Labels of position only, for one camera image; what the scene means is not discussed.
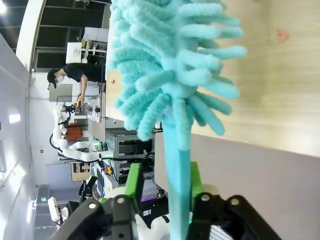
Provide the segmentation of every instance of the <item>teal microfiber duster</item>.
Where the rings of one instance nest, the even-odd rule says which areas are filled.
[[[220,0],[114,0],[110,24],[115,48],[110,69],[117,68],[124,90],[116,107],[126,116],[125,128],[150,138],[161,120],[168,179],[170,236],[186,238],[190,209],[190,139],[196,120],[223,135],[212,111],[232,112],[223,100],[200,93],[199,86],[226,99],[239,96],[220,76],[222,60],[243,57],[243,46],[220,47],[214,40],[239,38],[237,18],[225,13]]]

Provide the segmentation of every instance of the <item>black t-shirt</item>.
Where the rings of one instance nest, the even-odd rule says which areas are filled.
[[[103,82],[105,83],[105,65],[93,65],[88,63],[69,63],[62,68],[68,78],[76,80],[78,83],[81,81],[82,75],[86,75],[90,82]]]

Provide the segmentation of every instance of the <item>man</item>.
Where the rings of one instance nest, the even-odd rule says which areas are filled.
[[[105,65],[69,63],[61,69],[51,69],[48,72],[47,80],[49,82],[49,87],[50,84],[53,84],[54,88],[57,88],[57,84],[60,84],[64,80],[65,76],[76,80],[78,83],[80,83],[80,93],[78,97],[81,106],[83,106],[85,103],[85,94],[88,81],[103,83],[102,89],[104,89],[106,83],[105,75]]]

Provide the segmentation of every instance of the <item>screw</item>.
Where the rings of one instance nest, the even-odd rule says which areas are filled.
[[[236,199],[236,198],[233,198],[233,199],[231,200],[231,204],[232,204],[233,206],[236,206],[236,205],[238,205],[239,203],[240,203],[239,200]]]
[[[206,202],[206,201],[209,201],[210,200],[210,196],[208,194],[204,194],[201,196],[201,200]]]
[[[97,206],[97,205],[95,205],[94,203],[90,203],[90,204],[89,204],[89,208],[90,208],[90,209],[95,209],[96,206]]]
[[[123,197],[119,197],[119,198],[116,200],[116,202],[117,202],[118,204],[122,204],[124,201],[125,201],[125,199],[124,199]]]

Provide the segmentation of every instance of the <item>black cap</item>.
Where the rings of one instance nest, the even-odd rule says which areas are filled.
[[[59,71],[59,69],[53,68],[48,72],[48,75],[46,76],[46,79],[49,82],[49,87],[50,87],[50,84],[53,84],[54,88],[55,89],[57,88],[55,73],[58,72],[58,71]]]

